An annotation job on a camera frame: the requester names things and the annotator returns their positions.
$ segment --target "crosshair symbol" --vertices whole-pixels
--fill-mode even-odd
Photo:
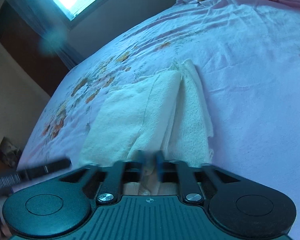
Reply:
[[[154,201],[153,198],[147,198],[145,201],[147,201],[148,203],[152,203]]]

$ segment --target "metal bolt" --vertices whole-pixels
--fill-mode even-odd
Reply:
[[[197,201],[201,200],[201,198],[202,197],[197,193],[190,193],[186,196],[186,199],[188,201],[192,201],[192,202],[197,202]]]
[[[109,194],[109,193],[103,193],[103,194],[98,196],[98,199],[102,202],[109,202],[109,201],[114,199],[114,196],[112,194]]]

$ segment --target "window frame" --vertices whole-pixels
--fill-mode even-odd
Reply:
[[[82,12],[75,16],[73,20],[69,20],[69,18],[64,14],[64,12],[53,0],[44,0],[44,3],[57,13],[58,17],[69,29],[72,29],[107,1],[108,0],[95,0],[90,5],[88,5]]]

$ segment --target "towel fold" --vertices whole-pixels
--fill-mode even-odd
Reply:
[[[138,82],[111,88],[80,152],[81,166],[111,166],[134,159],[137,150],[164,151],[166,159],[186,161],[192,167],[211,162],[208,137],[212,123],[202,85],[191,60]],[[143,183],[129,183],[125,194],[175,194],[176,187],[160,185],[148,166]]]

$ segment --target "wall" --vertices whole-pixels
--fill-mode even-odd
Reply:
[[[23,148],[49,99],[0,44],[0,142]]]
[[[176,0],[108,0],[69,32],[68,41],[85,58]]]

